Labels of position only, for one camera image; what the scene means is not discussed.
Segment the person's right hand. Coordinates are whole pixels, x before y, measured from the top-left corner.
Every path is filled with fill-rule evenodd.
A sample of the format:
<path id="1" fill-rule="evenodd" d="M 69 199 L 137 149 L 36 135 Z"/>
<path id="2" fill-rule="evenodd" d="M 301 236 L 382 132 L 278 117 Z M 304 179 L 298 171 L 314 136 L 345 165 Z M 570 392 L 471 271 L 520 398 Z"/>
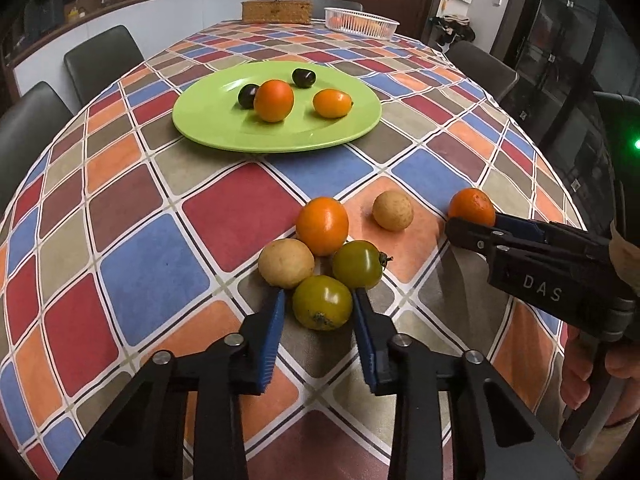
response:
<path id="1" fill-rule="evenodd" d="M 639 414 L 639 361 L 639 347 L 633 344 L 613 348 L 605 357 L 608 374 L 627 381 L 626 388 L 606 423 L 608 427 L 626 422 Z M 577 410 L 589 396 L 588 379 L 592 369 L 592 357 L 579 340 L 579 330 L 568 326 L 560 393 L 564 403 L 572 410 Z"/>

